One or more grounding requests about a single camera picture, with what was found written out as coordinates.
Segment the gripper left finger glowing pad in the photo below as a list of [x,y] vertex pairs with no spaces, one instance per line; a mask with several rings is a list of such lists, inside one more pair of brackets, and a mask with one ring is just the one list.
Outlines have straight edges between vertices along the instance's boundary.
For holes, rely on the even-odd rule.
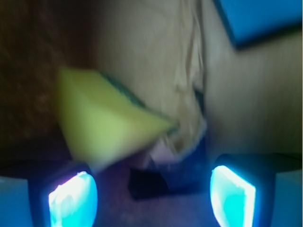
[[97,185],[84,162],[0,163],[2,227],[91,227],[97,209]]

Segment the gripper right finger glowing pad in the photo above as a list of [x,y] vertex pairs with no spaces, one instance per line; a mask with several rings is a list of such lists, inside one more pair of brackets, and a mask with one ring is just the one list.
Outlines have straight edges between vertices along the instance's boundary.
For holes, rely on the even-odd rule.
[[210,178],[213,214],[222,227],[301,227],[301,154],[223,154]]

